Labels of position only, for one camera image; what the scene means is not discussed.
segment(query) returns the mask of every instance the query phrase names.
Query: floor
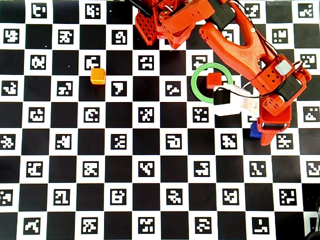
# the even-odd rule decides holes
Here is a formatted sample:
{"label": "floor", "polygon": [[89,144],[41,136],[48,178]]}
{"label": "floor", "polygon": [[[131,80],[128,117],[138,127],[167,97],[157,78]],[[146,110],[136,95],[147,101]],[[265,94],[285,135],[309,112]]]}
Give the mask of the floor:
{"label": "floor", "polygon": [[[146,46],[123,1],[0,1],[0,240],[304,239],[320,196],[319,1],[241,2],[312,74],[265,147],[255,119],[191,92],[197,66],[222,63],[203,22],[172,50]],[[236,24],[223,35],[243,42]]]}

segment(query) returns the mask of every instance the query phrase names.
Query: small cube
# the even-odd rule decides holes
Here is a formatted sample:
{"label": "small cube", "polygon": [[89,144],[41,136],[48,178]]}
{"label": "small cube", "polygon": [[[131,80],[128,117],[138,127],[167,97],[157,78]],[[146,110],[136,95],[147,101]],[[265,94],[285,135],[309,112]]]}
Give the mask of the small cube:
{"label": "small cube", "polygon": [[106,84],[106,72],[103,68],[91,68],[91,83],[94,85]]}
{"label": "small cube", "polygon": [[221,72],[211,72],[206,76],[206,88],[214,89],[216,86],[222,85],[222,73]]}

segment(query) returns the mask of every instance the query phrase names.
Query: orange cube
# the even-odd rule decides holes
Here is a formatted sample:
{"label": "orange cube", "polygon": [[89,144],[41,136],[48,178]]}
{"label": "orange cube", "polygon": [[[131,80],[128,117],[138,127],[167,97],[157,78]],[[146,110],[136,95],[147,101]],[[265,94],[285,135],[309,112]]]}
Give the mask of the orange cube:
{"label": "orange cube", "polygon": [[103,68],[91,68],[91,83],[94,85],[106,84],[106,72]]}

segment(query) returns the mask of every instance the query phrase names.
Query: green ring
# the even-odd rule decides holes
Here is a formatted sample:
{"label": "green ring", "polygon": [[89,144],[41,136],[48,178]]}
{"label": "green ring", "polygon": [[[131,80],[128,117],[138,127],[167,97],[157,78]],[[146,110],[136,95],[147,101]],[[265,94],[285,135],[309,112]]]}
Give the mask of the green ring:
{"label": "green ring", "polygon": [[201,65],[200,67],[198,67],[192,77],[191,77],[191,90],[193,92],[193,94],[202,102],[208,103],[208,104],[213,104],[214,103],[214,99],[212,97],[207,97],[204,96],[198,89],[197,86],[197,79],[199,74],[206,69],[209,68],[213,68],[213,69],[218,69],[221,72],[223,72],[223,74],[226,77],[227,83],[228,84],[234,84],[234,81],[232,80],[232,75],[230,73],[230,71],[223,65],[221,65],[220,63],[216,63],[216,62],[209,62],[209,63],[205,63],[203,65]]}

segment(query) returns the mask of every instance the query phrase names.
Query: black square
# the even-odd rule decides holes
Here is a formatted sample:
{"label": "black square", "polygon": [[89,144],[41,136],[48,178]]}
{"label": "black square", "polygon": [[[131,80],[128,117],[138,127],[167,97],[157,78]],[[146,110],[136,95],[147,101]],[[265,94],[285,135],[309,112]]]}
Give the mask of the black square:
{"label": "black square", "polygon": [[53,1],[53,23],[54,24],[78,24],[79,2],[69,0]]}
{"label": "black square", "polygon": [[148,46],[144,41],[144,39],[141,37],[141,34],[139,33],[136,26],[133,25],[132,27],[133,27],[133,50],[159,50],[158,39],[156,39],[151,46]]}
{"label": "black square", "polygon": [[210,49],[209,45],[200,37],[199,29],[203,25],[195,25],[194,29],[192,30],[190,37],[186,40],[186,49],[197,49],[197,50],[203,50],[203,49]]}
{"label": "black square", "polygon": [[160,75],[186,75],[186,51],[160,51]]}
{"label": "black square", "polygon": [[266,10],[266,23],[267,24],[280,24],[292,23],[292,3],[291,1],[282,2],[268,2],[265,4]]}
{"label": "black square", "polygon": [[2,240],[17,239],[17,228],[16,228],[17,223],[18,223],[17,212],[1,212],[0,213],[0,233],[1,233]]}
{"label": "black square", "polygon": [[189,239],[187,211],[161,212],[161,239]]}
{"label": "black square", "polygon": [[133,155],[159,155],[160,130],[133,129]]}
{"label": "black square", "polygon": [[161,182],[187,183],[187,156],[161,156]]}
{"label": "black square", "polygon": [[242,115],[239,114],[218,116],[214,115],[214,127],[215,128],[241,128],[242,127]]}
{"label": "black square", "polygon": [[23,129],[22,155],[48,155],[49,129]]}
{"label": "black square", "polygon": [[132,212],[104,212],[104,239],[132,239]]}
{"label": "black square", "polygon": [[22,102],[0,102],[0,128],[21,128]]}
{"label": "black square", "polygon": [[20,157],[0,156],[0,183],[19,183]]}
{"label": "black square", "polygon": [[320,48],[320,42],[317,41],[320,38],[319,24],[294,24],[293,31],[295,48]]}
{"label": "black square", "polygon": [[218,211],[218,239],[246,239],[246,213]]}
{"label": "black square", "polygon": [[303,211],[314,212],[319,198],[320,186],[317,183],[302,183]]}
{"label": "black square", "polygon": [[0,50],[1,75],[23,75],[25,67],[24,62],[24,50]]}
{"label": "black square", "polygon": [[133,101],[154,102],[159,101],[158,76],[133,77]]}
{"label": "black square", "polygon": [[25,26],[25,48],[52,49],[52,25],[27,24]]}
{"label": "black square", "polygon": [[20,38],[20,30],[13,28],[3,29],[3,43],[4,44],[18,44]]}
{"label": "black square", "polygon": [[104,184],[81,183],[76,185],[77,211],[104,210]]}
{"label": "black square", "polygon": [[132,75],[132,51],[106,51],[107,75]]}
{"label": "black square", "polygon": [[79,51],[53,51],[52,75],[78,75]]}
{"label": "black square", "polygon": [[105,156],[106,183],[132,183],[131,156]]}
{"label": "black square", "polygon": [[1,81],[1,96],[18,96],[18,81]]}
{"label": "black square", "polygon": [[49,183],[75,183],[76,156],[50,156]]}
{"label": "black square", "polygon": [[94,85],[89,76],[79,76],[79,101],[105,101],[104,85]]}
{"label": "black square", "polygon": [[105,129],[78,129],[78,155],[104,154]]}
{"label": "black square", "polygon": [[160,184],[134,183],[133,184],[133,211],[159,211]]}
{"label": "black square", "polygon": [[216,184],[189,183],[189,210],[216,211]]}
{"label": "black square", "polygon": [[188,129],[189,155],[214,155],[215,130],[214,129]]}
{"label": "black square", "polygon": [[106,128],[132,128],[132,102],[107,102]]}
{"label": "black square", "polygon": [[24,101],[50,101],[51,76],[24,76]]}
{"label": "black square", "polygon": [[111,44],[112,45],[127,45],[128,44],[128,31],[127,30],[112,30],[111,31]]}
{"label": "black square", "polygon": [[186,102],[161,102],[160,103],[161,128],[186,128],[187,103]]}
{"label": "black square", "polygon": [[313,75],[312,81],[308,82],[308,87],[298,96],[298,101],[320,101],[320,75]]}
{"label": "black square", "polygon": [[106,9],[108,9],[107,24],[132,24],[132,5],[129,2],[107,1]]}
{"label": "black square", "polygon": [[19,212],[47,210],[48,184],[20,184]]}
{"label": "black square", "polygon": [[0,1],[0,16],[0,23],[25,23],[25,1]]}
{"label": "black square", "polygon": [[48,212],[46,239],[74,239],[75,219],[74,212]]}
{"label": "black square", "polygon": [[301,183],[299,156],[272,156],[274,183]]}
{"label": "black square", "polygon": [[261,146],[260,139],[250,137],[250,129],[243,128],[243,153],[244,155],[270,155],[271,148],[268,146]]}
{"label": "black square", "polygon": [[76,128],[78,126],[77,102],[51,103],[51,128]]}
{"label": "black square", "polygon": [[106,25],[80,25],[80,49],[106,49]]}
{"label": "black square", "polygon": [[246,183],[245,210],[246,211],[273,211],[272,183]]}
{"label": "black square", "polygon": [[277,240],[304,239],[304,213],[275,212],[275,235]]}
{"label": "black square", "polygon": [[242,156],[216,156],[216,181],[218,183],[243,183]]}

